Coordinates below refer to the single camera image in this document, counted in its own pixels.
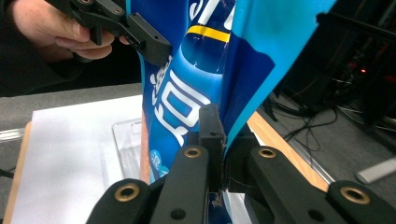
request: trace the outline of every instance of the wooden edge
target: wooden edge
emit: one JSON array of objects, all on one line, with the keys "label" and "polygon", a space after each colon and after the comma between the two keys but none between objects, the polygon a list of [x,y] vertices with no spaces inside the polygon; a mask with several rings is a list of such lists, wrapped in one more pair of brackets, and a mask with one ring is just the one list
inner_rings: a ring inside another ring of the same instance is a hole
[{"label": "wooden edge", "polygon": [[281,151],[297,170],[311,183],[311,185],[327,191],[329,185],[304,161],[297,152],[265,121],[255,112],[247,121],[248,126],[257,134],[268,147],[274,147]]},{"label": "wooden edge", "polygon": [[17,200],[17,193],[21,183],[21,175],[24,165],[24,160],[27,151],[27,145],[29,143],[30,129],[32,127],[32,122],[26,124],[25,132],[21,144],[21,151],[18,157],[17,167],[15,169],[14,178],[12,179],[11,191],[8,196],[8,203],[6,208],[6,214],[4,216],[4,223],[8,224],[11,222],[12,214],[14,212],[15,202]]}]

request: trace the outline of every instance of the blue plastic package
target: blue plastic package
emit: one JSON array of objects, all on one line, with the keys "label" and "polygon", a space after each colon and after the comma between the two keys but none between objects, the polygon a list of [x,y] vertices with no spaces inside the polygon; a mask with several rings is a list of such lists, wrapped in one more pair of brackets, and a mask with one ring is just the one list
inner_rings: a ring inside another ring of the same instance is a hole
[{"label": "blue plastic package", "polygon": [[168,63],[141,58],[150,180],[166,175],[202,105],[219,106],[231,144],[290,69],[335,0],[127,0],[171,44]]}]

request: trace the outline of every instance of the screw hole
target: screw hole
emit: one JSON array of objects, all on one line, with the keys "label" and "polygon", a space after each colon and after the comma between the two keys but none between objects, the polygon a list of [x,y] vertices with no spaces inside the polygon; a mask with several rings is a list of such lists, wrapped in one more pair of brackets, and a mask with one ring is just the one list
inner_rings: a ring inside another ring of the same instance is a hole
[{"label": "screw hole", "polygon": [[126,184],[116,190],[115,198],[121,203],[133,200],[139,194],[139,187],[136,184]]},{"label": "screw hole", "polygon": [[177,208],[171,212],[171,218],[174,220],[182,220],[184,217],[186,217],[186,211],[183,209]]},{"label": "screw hole", "polygon": [[361,189],[352,187],[341,187],[341,194],[349,201],[358,204],[368,204],[370,203],[370,197]]},{"label": "screw hole", "polygon": [[276,156],[276,152],[274,152],[273,150],[268,149],[268,148],[261,149],[259,151],[259,154],[262,157],[267,158],[267,159],[272,159],[272,158],[274,158]]},{"label": "screw hole", "polygon": [[363,199],[363,196],[361,196],[361,194],[359,194],[358,192],[354,191],[354,190],[347,190],[346,193],[351,196],[352,198],[356,199],[356,200],[361,200]]},{"label": "screw hole", "polygon": [[120,194],[124,197],[128,197],[128,196],[131,196],[134,194],[134,190],[133,189],[123,189]]},{"label": "screw hole", "polygon": [[324,216],[318,210],[311,209],[308,211],[308,215],[315,221],[318,221],[318,222],[324,221]]}]

